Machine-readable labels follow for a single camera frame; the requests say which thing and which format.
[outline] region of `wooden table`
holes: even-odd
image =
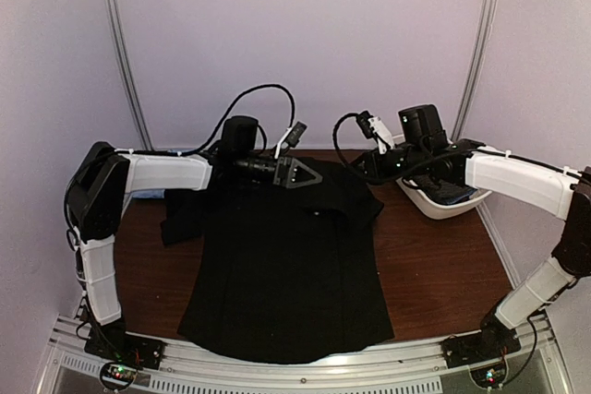
[[[298,154],[335,160],[333,151]],[[511,285],[476,211],[432,221],[398,185],[372,191],[385,204],[375,224],[374,243],[395,339],[478,329]],[[162,200],[130,205],[116,236],[117,288],[129,331],[178,339],[176,329],[199,272],[202,242],[164,248],[164,218]]]

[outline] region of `black cloth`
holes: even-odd
[[[342,165],[303,161],[321,184],[166,192],[164,243],[204,235],[179,334],[221,355],[275,364],[393,337],[371,226],[383,204]]]

